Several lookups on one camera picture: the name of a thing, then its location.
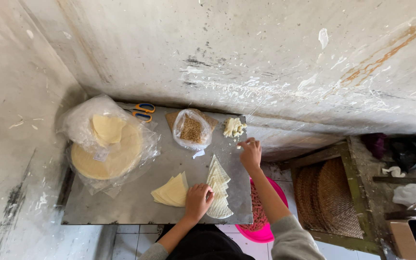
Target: small paper tag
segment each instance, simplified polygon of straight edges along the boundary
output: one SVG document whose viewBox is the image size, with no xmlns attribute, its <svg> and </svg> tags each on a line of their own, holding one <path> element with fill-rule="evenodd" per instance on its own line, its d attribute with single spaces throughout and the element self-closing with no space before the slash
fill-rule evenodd
<svg viewBox="0 0 416 260">
<path fill-rule="evenodd" d="M 205 155 L 205 150 L 201 150 L 201 151 L 196 152 L 194 156 L 192 156 L 192 159 L 195 159 L 195 157 L 197 156 L 204 156 L 204 155 Z"/>
<path fill-rule="evenodd" d="M 108 149 L 101 147 L 97 150 L 93 159 L 95 159 L 96 161 L 105 162 L 109 153 L 110 151 Z"/>
</svg>

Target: gray sleeve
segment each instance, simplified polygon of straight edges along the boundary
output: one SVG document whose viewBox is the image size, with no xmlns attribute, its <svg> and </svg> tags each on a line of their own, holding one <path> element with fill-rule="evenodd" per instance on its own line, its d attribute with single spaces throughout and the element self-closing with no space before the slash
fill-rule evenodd
<svg viewBox="0 0 416 260">
<path fill-rule="evenodd" d="M 168 252 L 160 243 L 155 243 L 145 251 L 139 260 L 165 260 L 168 257 Z"/>
<path fill-rule="evenodd" d="M 325 260 L 311 234 L 293 216 L 285 216 L 270 226 L 274 235 L 273 260 Z"/>
</svg>

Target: stainless steel tabletop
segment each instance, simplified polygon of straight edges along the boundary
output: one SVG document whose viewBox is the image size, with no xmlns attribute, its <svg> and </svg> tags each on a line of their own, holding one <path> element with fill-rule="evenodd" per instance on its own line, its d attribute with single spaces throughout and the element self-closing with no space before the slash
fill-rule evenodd
<svg viewBox="0 0 416 260">
<path fill-rule="evenodd" d="M 245 224 L 253 222 L 251 213 L 250 179 L 239 161 L 243 149 L 236 149 L 233 138 L 225 138 L 223 121 L 228 114 L 205 113 L 219 121 L 213 131 L 211 145 L 205 149 L 205 155 L 192 159 L 195 151 L 188 150 L 174 141 L 165 118 L 166 113 L 178 109 L 157 107 L 152 114 L 158 125 L 155 132 L 161 134 L 161 154 L 155 158 L 150 169 L 138 179 L 124 184 L 115 198 L 98 192 L 91 196 L 78 176 L 75 176 L 62 218 L 62 224 L 168 224 L 176 223 L 185 208 L 166 206 L 153 201 L 150 192 L 164 185 L 171 176 L 185 171 L 187 183 L 206 183 L 208 168 L 213 154 L 216 154 L 223 169 L 231 181 L 227 189 L 229 208 L 234 214 L 225 219 L 203 216 L 200 223 Z M 246 140 L 244 133 L 240 140 Z"/>
</svg>

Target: wooden frame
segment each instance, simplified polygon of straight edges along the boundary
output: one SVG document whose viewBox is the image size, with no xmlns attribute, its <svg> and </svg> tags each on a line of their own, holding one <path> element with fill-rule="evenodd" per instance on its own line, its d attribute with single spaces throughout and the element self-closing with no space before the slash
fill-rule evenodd
<svg viewBox="0 0 416 260">
<path fill-rule="evenodd" d="M 370 223 L 372 216 L 371 214 L 368 214 L 370 212 L 368 201 L 365 197 L 363 186 L 361 185 L 360 176 L 357 173 L 357 169 L 351 160 L 350 150 L 347 142 L 343 142 L 303 158 L 291 160 L 290 168 L 292 172 L 292 181 L 293 183 L 296 183 L 296 176 L 299 173 L 300 168 L 337 157 L 341 157 L 343 161 L 344 170 L 346 172 L 346 177 L 350 186 L 351 196 L 354 202 L 355 210 L 357 212 L 359 224 L 363 231 L 363 239 L 337 234 L 328 234 L 313 230 L 309 230 L 309 233 L 317 241 L 345 247 L 352 250 L 377 254 L 384 258 L 384 255 L 381 253 L 381 246 L 376 243 L 375 235 L 371 229 Z M 298 219 L 303 226 L 302 218 L 299 212 Z"/>
</svg>

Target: stack of woven trays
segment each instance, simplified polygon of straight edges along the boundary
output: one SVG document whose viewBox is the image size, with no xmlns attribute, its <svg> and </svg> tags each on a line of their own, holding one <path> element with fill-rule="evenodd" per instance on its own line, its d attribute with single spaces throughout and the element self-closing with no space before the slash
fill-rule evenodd
<svg viewBox="0 0 416 260">
<path fill-rule="evenodd" d="M 294 192 L 307 229 L 363 238 L 341 157 L 301 168 Z"/>
</svg>

